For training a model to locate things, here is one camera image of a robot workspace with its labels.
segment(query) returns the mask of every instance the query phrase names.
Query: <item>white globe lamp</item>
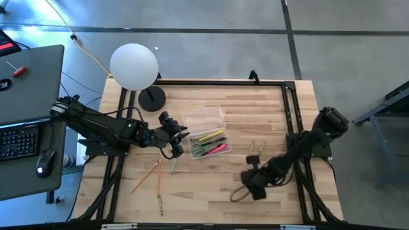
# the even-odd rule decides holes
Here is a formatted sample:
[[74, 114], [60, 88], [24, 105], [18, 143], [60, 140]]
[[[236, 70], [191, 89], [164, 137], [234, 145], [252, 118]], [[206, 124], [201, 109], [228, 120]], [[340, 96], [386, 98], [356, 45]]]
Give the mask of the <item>white globe lamp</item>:
[[115, 50], [110, 62], [111, 74], [123, 88], [137, 91], [142, 109], [155, 112], [163, 108], [166, 96], [163, 89], [152, 86], [159, 74], [158, 60], [143, 45], [129, 43]]

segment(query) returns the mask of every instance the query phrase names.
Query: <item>red object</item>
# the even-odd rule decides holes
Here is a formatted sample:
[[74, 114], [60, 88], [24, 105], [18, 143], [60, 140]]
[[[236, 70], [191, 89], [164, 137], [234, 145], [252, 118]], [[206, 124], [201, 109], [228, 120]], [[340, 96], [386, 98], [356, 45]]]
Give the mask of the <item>red object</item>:
[[11, 44], [11, 43], [6, 43], [6, 44], [4, 44], [4, 45], [0, 45], [0, 50], [6, 49], [6, 48], [10, 48], [10, 47], [13, 47], [13, 44]]
[[217, 147], [217, 148], [211, 150], [207, 155], [216, 153], [216, 152], [218, 152], [218, 151], [220, 151], [220, 150], [224, 150], [226, 147], [227, 147], [227, 144], [222, 144], [221, 146], [219, 146], [219, 147]]
[[22, 75], [26, 70], [27, 70], [27, 67], [22, 66], [22, 67], [18, 68], [16, 71], [14, 71], [12, 73], [12, 76], [13, 77], [18, 77], [18, 76]]

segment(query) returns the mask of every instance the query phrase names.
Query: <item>gray laptop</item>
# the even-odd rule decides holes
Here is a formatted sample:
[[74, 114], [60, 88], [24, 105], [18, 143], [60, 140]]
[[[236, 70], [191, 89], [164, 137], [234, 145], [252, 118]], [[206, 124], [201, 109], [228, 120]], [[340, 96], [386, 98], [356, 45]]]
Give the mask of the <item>gray laptop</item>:
[[[0, 80], [10, 79], [11, 87], [0, 91], [0, 126], [50, 117], [56, 102], [63, 67], [63, 45], [32, 48], [0, 57]], [[27, 67], [19, 77], [15, 68]]]

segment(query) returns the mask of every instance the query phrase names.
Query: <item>computer mouse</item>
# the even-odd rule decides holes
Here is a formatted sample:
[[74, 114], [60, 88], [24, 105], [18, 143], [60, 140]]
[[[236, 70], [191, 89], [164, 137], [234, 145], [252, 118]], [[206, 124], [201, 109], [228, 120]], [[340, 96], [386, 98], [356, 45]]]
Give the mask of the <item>computer mouse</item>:
[[37, 159], [36, 174], [39, 178], [46, 178], [52, 172], [53, 158], [55, 151], [47, 149], [42, 151]]

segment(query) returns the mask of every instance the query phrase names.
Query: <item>lamp shade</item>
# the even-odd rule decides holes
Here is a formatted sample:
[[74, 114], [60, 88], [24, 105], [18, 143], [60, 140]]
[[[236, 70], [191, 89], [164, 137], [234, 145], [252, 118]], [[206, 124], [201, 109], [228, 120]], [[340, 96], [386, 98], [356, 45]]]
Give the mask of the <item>lamp shade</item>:
[[152, 51], [134, 43], [116, 49], [110, 67], [115, 81], [128, 90], [146, 89], [159, 73], [158, 60]]

